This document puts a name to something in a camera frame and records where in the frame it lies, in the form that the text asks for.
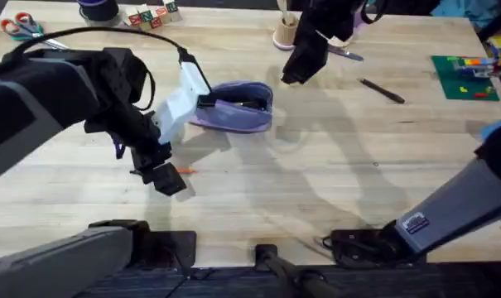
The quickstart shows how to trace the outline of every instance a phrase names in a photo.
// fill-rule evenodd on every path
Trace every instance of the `pen holder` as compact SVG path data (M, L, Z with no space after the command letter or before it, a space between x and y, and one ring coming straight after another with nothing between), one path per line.
M283 18L280 19L276 26L276 30L272 35L272 42L276 48L280 50L292 50L294 49L294 36L296 35L296 29L298 28L298 18L294 15L290 17L292 22L286 24Z

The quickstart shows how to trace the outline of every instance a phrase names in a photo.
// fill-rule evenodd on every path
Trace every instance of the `black pen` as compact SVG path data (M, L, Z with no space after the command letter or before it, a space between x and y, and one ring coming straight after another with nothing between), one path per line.
M361 84L363 84L364 86L381 93L382 95L388 97L389 99L393 100L396 103L400 103L400 104L405 103L405 99L403 99L401 96L399 96L395 93L392 93L386 89L383 89L383 87L378 86L375 83L368 81L367 79L359 79L359 82Z

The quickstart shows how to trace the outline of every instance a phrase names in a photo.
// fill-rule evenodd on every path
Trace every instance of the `scissors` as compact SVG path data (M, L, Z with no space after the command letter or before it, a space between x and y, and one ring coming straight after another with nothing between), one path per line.
M44 35L44 30L42 30L41 24L33 20L33 17L26 12L17 13L15 21L11 19L3 19L0 22L0 25L2 30L15 41L27 41ZM54 39L49 39L43 42L58 50L69 49L68 46L63 45Z
M343 49L339 48L338 46L329 45L328 51L330 51L331 53L335 53L336 55L341 55L343 57L350 58L353 60L357 60L357 61L364 60L364 58L362 56L354 54L348 50L343 50Z

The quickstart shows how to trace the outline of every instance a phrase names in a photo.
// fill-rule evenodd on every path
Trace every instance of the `green cutting mat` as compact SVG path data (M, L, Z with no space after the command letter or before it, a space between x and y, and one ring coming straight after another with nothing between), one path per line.
M499 101L499 96L494 91L491 79L471 78L459 75L452 64L451 59L454 59L453 56L432 56L431 58L447 99ZM467 93L460 92L460 87L467 89ZM492 87L493 92L488 94L486 92L488 87ZM475 93L486 93L487 96L484 98L475 98Z

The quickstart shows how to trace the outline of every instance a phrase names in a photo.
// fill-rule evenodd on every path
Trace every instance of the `purple pouch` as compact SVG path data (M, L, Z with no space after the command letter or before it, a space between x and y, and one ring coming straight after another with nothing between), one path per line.
M241 94L259 101L263 109L247 108L237 103L217 99L212 108L197 108L191 124L228 132L264 132L272 123L272 89L264 83L239 80L212 88L223 98Z

